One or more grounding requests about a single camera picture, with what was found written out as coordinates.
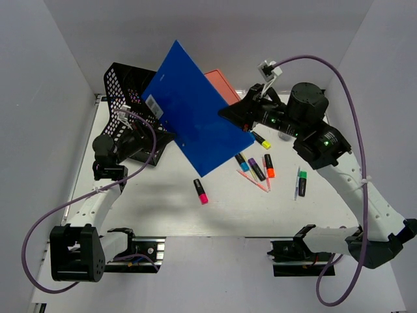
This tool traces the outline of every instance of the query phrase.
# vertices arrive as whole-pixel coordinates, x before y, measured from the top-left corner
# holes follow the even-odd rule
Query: black bracket
[[[288,241],[272,241],[272,250],[267,254],[274,258],[275,262],[306,261],[313,253],[304,243],[303,238],[315,225],[307,225]]]
[[[121,256],[127,256],[130,254],[144,254],[148,258],[150,258],[153,262],[158,263],[161,262],[164,255],[164,246],[165,241],[163,241],[162,245],[159,245],[161,243],[161,239],[163,238],[132,238],[132,241],[129,241],[128,239],[128,246],[130,249],[133,249],[134,252],[125,251],[123,253],[120,253],[117,255],[117,257]],[[116,262],[110,262],[106,264],[105,272],[107,273],[157,273],[158,271],[147,261],[143,260],[141,263],[135,263],[132,266],[128,266],[129,262],[134,261],[137,258],[133,258],[131,260],[124,260],[124,261],[116,261]]]
[[[366,258],[364,266],[368,269],[375,269],[378,266],[394,259],[403,249],[403,243],[414,238],[417,234],[417,220],[414,218],[404,220],[405,227],[398,234],[390,234],[388,241],[368,241],[366,247]],[[359,261],[362,249],[362,232],[346,238],[349,252],[352,257]]]
[[[120,181],[128,175],[128,168],[123,165],[101,166],[97,161],[93,163],[94,180],[111,179],[112,181]],[[119,184],[122,192],[126,186],[126,182]]]
[[[55,226],[50,243],[52,279],[98,282],[102,278],[106,260],[95,227]]]

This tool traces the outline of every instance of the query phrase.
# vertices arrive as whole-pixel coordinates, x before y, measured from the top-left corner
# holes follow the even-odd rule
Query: yellow highlighter
[[[258,135],[256,132],[251,132],[251,133],[253,137],[255,137],[255,140],[259,142],[266,150],[271,148],[271,144],[265,139],[263,139],[262,137],[260,137],[260,135]]]
[[[243,152],[240,153],[240,155],[242,156],[242,158],[245,160],[246,163],[248,163],[248,159],[245,157],[245,155],[243,154]],[[252,174],[252,177],[255,181],[258,181],[258,178],[256,177],[255,171],[249,167],[250,173]]]

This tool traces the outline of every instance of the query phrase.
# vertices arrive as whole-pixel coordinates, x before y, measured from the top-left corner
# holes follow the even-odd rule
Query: barcode label
[[[162,111],[161,107],[159,107],[158,103],[156,103],[152,95],[149,95],[145,103],[148,106],[148,108],[152,111],[152,113],[156,116],[157,119],[160,119],[162,114],[164,114],[164,111]]]

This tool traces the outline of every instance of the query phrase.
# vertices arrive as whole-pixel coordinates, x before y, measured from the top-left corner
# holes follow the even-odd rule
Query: black mesh basket
[[[116,142],[126,137],[131,130],[117,119],[114,109],[121,108],[124,104],[131,107],[132,112],[144,118],[156,133],[156,152],[149,164],[157,165],[165,146],[174,139],[175,135],[168,132],[155,115],[151,112],[145,101],[140,97],[146,90],[156,72],[144,68],[113,63],[104,74],[104,86],[109,106],[109,121],[102,134],[110,135]],[[135,123],[137,119],[129,116],[128,122]],[[148,159],[150,148],[145,148],[131,156],[131,159],[144,162]]]

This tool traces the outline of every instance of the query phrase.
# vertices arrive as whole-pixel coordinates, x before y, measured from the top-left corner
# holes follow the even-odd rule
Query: orange highlighter
[[[275,171],[274,171],[274,167],[272,165],[271,156],[269,154],[266,154],[264,156],[264,158],[265,158],[266,172],[268,174],[268,177],[269,178],[274,178],[275,177]]]

